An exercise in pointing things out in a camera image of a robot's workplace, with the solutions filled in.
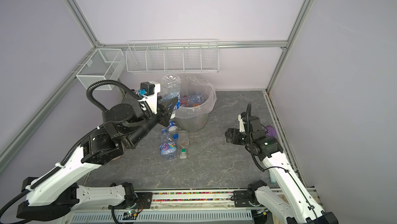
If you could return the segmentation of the small bottle dark blue cap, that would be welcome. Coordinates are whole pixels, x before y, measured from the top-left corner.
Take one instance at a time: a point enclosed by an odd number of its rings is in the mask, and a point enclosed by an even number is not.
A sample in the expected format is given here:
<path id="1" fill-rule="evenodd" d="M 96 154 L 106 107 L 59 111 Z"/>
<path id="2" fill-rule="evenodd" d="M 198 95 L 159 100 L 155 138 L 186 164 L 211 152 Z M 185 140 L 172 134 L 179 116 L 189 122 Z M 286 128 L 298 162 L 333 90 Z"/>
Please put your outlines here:
<path id="1" fill-rule="evenodd" d="M 173 139 L 176 139 L 178 136 L 178 126 L 174 120 L 169 122 L 167 131 Z"/>

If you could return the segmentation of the clear bottle blue label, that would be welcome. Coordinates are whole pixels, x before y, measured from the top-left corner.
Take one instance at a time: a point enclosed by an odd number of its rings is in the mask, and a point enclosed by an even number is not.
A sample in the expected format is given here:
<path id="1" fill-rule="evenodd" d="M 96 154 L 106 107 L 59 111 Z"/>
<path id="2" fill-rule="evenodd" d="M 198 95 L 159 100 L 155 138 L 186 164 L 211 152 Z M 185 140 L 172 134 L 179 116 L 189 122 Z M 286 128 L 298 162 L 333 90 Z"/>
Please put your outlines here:
<path id="1" fill-rule="evenodd" d="M 165 75 L 161 79 L 161 93 L 162 100 L 161 103 L 164 103 L 173 98 L 177 98 L 177 103 L 174 106 L 171 119 L 174 119 L 176 116 L 176 110 L 180 108 L 181 105 L 181 78 L 177 75 Z"/>

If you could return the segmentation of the clear bottle colourful label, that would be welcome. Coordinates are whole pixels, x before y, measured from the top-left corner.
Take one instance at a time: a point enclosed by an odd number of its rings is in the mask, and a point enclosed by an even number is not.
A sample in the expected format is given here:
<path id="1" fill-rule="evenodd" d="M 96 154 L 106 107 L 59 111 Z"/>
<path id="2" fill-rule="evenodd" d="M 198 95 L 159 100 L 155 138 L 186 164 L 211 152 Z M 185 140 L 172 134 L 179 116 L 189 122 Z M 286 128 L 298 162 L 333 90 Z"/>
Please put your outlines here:
<path id="1" fill-rule="evenodd" d="M 173 160 L 177 154 L 177 146 L 175 140 L 171 137 L 167 129 L 161 130 L 160 155 L 167 160 Z"/>

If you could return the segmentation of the slim clear bottle white cap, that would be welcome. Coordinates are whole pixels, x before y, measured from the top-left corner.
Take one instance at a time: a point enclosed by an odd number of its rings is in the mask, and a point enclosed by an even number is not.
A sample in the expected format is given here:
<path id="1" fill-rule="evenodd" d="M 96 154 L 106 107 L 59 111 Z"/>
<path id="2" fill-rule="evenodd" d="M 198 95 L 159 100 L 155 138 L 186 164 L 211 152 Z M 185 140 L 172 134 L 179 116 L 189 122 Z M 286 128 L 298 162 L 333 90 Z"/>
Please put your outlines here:
<path id="1" fill-rule="evenodd" d="M 193 106 L 201 105 L 205 102 L 204 95 L 201 93 L 196 93 L 195 95 L 192 95 L 190 97 L 191 102 L 193 103 Z"/>

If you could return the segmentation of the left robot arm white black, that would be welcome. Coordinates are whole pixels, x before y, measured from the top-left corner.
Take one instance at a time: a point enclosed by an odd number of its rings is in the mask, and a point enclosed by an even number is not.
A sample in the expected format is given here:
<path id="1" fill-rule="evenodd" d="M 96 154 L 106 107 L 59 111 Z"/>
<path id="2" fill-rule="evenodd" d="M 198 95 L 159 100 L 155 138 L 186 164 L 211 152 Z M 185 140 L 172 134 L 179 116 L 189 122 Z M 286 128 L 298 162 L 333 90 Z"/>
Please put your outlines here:
<path id="1" fill-rule="evenodd" d="M 94 91 L 107 85 L 117 86 L 136 99 L 143 115 L 137 116 L 130 104 L 117 104 L 108 109 L 96 100 Z M 168 125 L 178 98 L 161 101 L 159 91 L 160 84 L 156 82 L 143 82 L 137 91 L 117 80 L 91 84 L 86 97 L 101 110 L 103 123 L 80 138 L 48 173 L 39 178 L 26 178 L 21 193 L 6 203 L 1 213 L 17 204 L 18 221 L 26 224 L 56 220 L 82 207 L 106 206 L 111 212 L 135 208 L 139 197 L 131 183 L 88 189 L 77 182 L 122 156 L 125 149 L 136 148 L 156 125 Z"/>

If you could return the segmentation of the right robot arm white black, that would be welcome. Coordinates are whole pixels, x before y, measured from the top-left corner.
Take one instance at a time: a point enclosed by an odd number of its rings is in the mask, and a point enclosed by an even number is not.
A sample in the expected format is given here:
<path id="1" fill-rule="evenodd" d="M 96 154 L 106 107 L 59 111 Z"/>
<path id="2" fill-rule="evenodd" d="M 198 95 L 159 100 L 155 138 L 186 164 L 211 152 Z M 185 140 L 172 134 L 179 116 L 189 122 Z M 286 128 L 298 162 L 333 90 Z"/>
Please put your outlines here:
<path id="1" fill-rule="evenodd" d="M 227 143 L 242 145 L 251 155 L 256 167 L 274 175 L 284 198 L 275 194 L 262 180 L 248 185 L 247 201 L 262 205 L 285 224 L 337 224 L 333 212 L 317 203 L 292 168 L 283 146 L 276 137 L 268 136 L 260 119 L 251 113 L 252 105 L 238 116 L 239 127 L 225 132 Z"/>

